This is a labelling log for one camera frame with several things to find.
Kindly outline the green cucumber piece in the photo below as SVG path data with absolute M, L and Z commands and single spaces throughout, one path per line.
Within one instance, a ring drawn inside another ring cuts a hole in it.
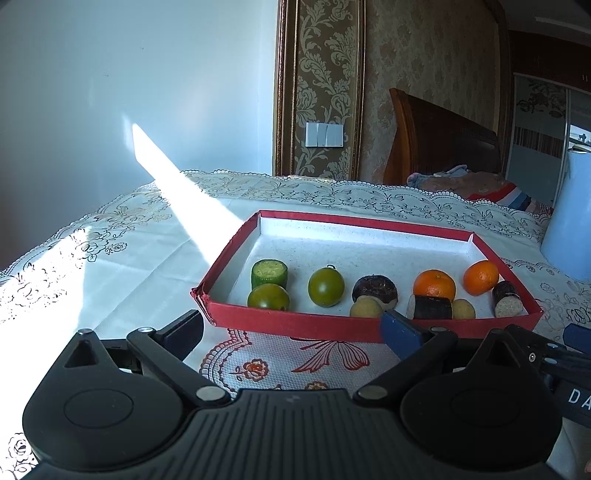
M 288 268 L 283 261 L 276 259 L 261 259 L 252 265 L 250 285 L 252 289 L 264 284 L 278 285 L 287 288 Z

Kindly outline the orange mandarin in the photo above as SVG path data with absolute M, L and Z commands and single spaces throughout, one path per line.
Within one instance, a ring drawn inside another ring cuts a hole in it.
M 413 294 L 416 296 L 429 296 L 447 298 L 454 301 L 456 298 L 456 283 L 446 272 L 431 269 L 420 273 L 413 285 Z
M 499 270 L 490 260 L 481 260 L 471 265 L 464 273 L 463 286 L 472 296 L 479 296 L 492 290 L 499 282 Z

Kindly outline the wardrobe with mirrored doors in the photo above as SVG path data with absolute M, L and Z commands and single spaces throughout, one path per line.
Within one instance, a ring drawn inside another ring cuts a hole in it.
M 532 199 L 552 207 L 572 148 L 590 149 L 590 95 L 517 75 L 506 179 Z

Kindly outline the white lace tablecloth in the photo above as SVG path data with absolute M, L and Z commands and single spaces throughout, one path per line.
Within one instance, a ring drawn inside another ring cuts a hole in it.
M 60 229 L 1 274 L 1 475 L 36 464 L 21 426 L 33 391 L 71 336 L 121 338 L 161 327 L 194 305 L 197 285 L 228 239 L 260 209 L 335 213 L 479 234 L 543 309 L 539 334 L 590 323 L 590 285 L 542 256 L 549 216 L 453 193 L 363 182 L 186 171 L 121 195 Z

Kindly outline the green tomato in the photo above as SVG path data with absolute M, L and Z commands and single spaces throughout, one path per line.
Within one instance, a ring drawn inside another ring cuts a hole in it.
M 322 308 L 335 306 L 345 292 L 345 280 L 334 265 L 315 271 L 308 280 L 308 296 Z
M 266 283 L 253 288 L 247 297 L 249 308 L 259 308 L 276 311 L 290 309 L 290 295 L 287 290 L 273 283 Z

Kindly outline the bedding with striped pillow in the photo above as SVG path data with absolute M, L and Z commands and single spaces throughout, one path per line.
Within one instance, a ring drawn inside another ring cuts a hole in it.
M 407 185 L 431 192 L 449 191 L 465 200 L 487 200 L 535 215 L 553 213 L 552 207 L 535 200 L 503 176 L 489 172 L 472 172 L 466 165 L 435 174 L 413 173 L 408 177 Z

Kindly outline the brown wooden headboard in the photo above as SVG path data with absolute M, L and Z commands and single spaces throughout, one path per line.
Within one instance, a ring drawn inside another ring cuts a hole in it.
M 502 160 L 497 134 L 448 109 L 390 90 L 397 131 L 383 182 L 405 185 L 413 173 L 435 174 L 465 165 L 498 174 Z

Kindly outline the dark sugarcane piece back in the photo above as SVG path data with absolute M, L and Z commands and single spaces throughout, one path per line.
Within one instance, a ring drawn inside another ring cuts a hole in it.
M 407 317 L 411 320 L 451 320 L 452 302 L 445 297 L 412 295 L 408 302 Z

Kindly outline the dark cut water chestnut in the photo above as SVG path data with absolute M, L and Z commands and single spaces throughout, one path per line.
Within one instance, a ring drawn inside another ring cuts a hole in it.
M 384 310 L 394 309 L 399 301 L 396 284 L 384 275 L 367 275 L 356 281 L 352 290 L 353 302 L 360 297 L 372 297 Z

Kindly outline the light blue kettle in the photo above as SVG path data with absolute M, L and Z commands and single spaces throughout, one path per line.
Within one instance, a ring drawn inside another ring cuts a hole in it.
M 590 280 L 590 153 L 570 150 L 566 174 L 541 253 L 565 275 Z

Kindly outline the white wall switch panel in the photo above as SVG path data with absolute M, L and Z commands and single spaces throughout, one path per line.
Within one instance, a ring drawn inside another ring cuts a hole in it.
M 345 145 L 345 127 L 337 123 L 308 122 L 304 128 L 304 146 L 342 148 Z

